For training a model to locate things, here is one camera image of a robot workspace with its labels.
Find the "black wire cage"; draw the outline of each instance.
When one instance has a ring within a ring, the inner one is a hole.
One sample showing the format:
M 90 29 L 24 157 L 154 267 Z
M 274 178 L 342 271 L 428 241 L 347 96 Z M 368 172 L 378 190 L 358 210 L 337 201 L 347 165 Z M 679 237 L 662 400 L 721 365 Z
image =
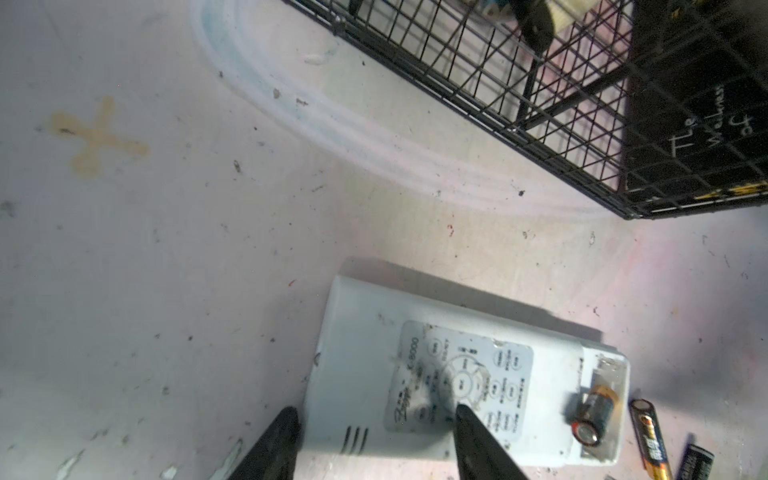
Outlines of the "black wire cage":
M 620 217 L 768 201 L 762 2 L 286 1 Z

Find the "round button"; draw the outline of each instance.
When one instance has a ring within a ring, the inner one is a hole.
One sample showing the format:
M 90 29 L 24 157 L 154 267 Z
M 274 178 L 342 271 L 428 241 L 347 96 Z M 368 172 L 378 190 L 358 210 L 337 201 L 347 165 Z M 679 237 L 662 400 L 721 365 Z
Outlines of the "round button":
M 467 372 L 459 372 L 453 377 L 452 382 L 453 396 L 457 399 L 463 399 L 472 391 L 472 377 Z
M 418 407 L 415 411 L 416 420 L 418 420 L 419 423 L 429 423 L 429 412 L 429 405 L 422 405 Z
M 430 339 L 427 343 L 427 352 L 431 356 L 437 356 L 442 352 L 442 342 L 438 339 Z
M 513 353 L 512 354 L 512 361 L 510 362 L 513 370 L 519 370 L 523 367 L 523 359 L 520 358 L 519 353 Z
M 502 392 L 502 384 L 499 382 L 493 382 L 488 388 L 488 394 L 492 399 L 498 398 L 498 394 Z

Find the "black battery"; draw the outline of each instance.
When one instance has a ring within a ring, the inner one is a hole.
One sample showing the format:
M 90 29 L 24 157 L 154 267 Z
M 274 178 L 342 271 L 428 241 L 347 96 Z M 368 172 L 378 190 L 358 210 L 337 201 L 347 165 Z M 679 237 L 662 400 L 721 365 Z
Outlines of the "black battery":
M 653 480 L 671 480 L 672 471 L 654 404 L 642 399 L 632 400 L 629 404 L 629 415 L 648 476 Z
M 712 453 L 689 443 L 685 448 L 680 470 L 677 472 L 677 480 L 707 480 L 714 459 L 715 455 Z
M 571 430 L 579 443 L 587 447 L 600 445 L 616 402 L 618 395 L 607 386 L 598 385 L 589 392 L 571 423 Z

